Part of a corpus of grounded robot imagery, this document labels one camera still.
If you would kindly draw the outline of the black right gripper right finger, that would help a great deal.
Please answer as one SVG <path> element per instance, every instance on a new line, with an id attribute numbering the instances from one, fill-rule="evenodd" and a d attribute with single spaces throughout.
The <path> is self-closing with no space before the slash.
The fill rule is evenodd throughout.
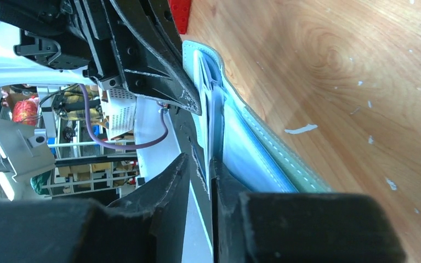
<path id="1" fill-rule="evenodd" d="M 405 262 L 406 252 L 372 197 L 253 192 L 210 162 L 215 262 Z"/>

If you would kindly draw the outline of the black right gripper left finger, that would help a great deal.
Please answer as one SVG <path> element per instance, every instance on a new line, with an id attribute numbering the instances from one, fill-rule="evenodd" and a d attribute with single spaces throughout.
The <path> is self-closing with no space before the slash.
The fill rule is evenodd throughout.
<path id="1" fill-rule="evenodd" d="M 80 198 L 0 202 L 0 262 L 181 262 L 189 175 L 181 153 L 109 205 Z"/>

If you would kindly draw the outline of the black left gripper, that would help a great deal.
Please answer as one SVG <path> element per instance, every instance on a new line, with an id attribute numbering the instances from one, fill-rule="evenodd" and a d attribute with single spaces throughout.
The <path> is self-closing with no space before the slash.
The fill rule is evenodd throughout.
<path id="1" fill-rule="evenodd" d="M 201 115 L 168 1 L 15 1 L 16 54 Z"/>

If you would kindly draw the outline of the white blue credit card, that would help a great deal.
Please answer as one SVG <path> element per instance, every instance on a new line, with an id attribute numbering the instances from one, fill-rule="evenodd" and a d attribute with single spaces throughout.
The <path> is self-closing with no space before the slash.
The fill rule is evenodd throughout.
<path id="1" fill-rule="evenodd" d="M 200 94 L 202 115 L 199 117 L 201 141 L 204 150 L 204 171 L 207 191 L 211 191 L 210 161 L 220 156 L 223 143 L 223 115 L 221 107 L 224 102 L 222 79 L 217 64 L 210 55 L 194 51 L 193 74 Z"/>

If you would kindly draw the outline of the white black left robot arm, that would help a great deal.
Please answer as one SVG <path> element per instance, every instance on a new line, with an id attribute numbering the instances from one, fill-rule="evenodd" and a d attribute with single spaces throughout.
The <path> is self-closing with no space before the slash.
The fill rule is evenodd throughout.
<path id="1" fill-rule="evenodd" d="M 167 1 L 0 1 L 0 86 L 96 84 L 200 114 Z"/>

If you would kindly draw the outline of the red white toy block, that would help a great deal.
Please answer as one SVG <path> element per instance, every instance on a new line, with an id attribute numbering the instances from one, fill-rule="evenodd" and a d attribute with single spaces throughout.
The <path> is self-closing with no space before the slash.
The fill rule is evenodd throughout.
<path id="1" fill-rule="evenodd" d="M 192 0 L 168 0 L 168 3 L 178 33 L 187 34 Z"/>

